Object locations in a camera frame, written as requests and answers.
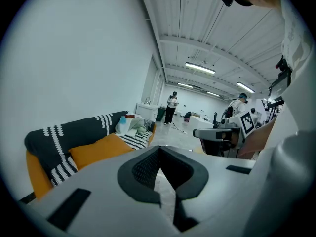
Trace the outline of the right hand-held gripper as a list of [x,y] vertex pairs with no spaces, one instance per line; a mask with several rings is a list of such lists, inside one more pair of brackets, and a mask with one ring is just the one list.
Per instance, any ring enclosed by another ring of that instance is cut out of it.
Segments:
[[220,155],[236,158],[246,138],[255,130],[255,124],[249,111],[222,119],[220,128],[194,129],[193,136],[203,140],[223,140]]

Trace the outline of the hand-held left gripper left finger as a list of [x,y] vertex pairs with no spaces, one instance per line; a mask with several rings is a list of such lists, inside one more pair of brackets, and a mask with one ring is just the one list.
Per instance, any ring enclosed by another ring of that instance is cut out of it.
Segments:
[[84,167],[33,205],[20,205],[47,237],[172,237],[178,229],[159,203],[137,201],[120,186],[119,169],[157,147],[136,150]]

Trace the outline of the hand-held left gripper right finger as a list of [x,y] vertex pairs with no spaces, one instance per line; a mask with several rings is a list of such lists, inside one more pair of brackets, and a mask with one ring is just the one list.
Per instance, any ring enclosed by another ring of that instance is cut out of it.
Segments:
[[184,232],[217,213],[248,178],[255,162],[161,146],[160,168],[174,190],[173,225]]

